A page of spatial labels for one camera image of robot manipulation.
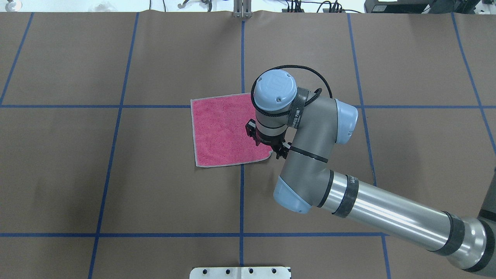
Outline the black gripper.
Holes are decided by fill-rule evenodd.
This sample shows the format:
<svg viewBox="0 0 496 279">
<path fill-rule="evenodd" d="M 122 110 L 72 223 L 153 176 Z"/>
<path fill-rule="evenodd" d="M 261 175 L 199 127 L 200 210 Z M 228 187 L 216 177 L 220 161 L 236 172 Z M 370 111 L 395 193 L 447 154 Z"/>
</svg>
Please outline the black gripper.
<svg viewBox="0 0 496 279">
<path fill-rule="evenodd" d="M 285 142 L 286 129 L 285 126 L 277 129 L 267 128 L 254 119 L 250 119 L 246 124 L 246 133 L 250 138 L 253 138 L 256 146 L 260 144 L 271 147 L 276 154 L 276 159 L 287 158 L 288 148 L 283 145 Z"/>
</svg>

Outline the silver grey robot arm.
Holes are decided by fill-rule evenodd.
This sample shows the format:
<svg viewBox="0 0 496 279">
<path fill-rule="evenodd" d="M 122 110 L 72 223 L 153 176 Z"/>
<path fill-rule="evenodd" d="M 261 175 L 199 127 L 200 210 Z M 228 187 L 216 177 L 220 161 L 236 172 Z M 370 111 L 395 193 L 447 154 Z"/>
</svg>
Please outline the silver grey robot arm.
<svg viewBox="0 0 496 279">
<path fill-rule="evenodd" d="M 264 71 L 254 81 L 250 100 L 255 119 L 246 133 L 256 145 L 270 146 L 285 159 L 274 199 L 290 211 L 306 214 L 323 208 L 443 256 L 455 267 L 484 277 L 495 277 L 495 179 L 477 217 L 458 217 L 416 203 L 351 175 L 329 169 L 332 149 L 346 144 L 358 120 L 356 107 L 333 97 L 320 97 L 298 87 L 286 69 L 314 73 L 306 66 L 281 65 Z"/>
</svg>

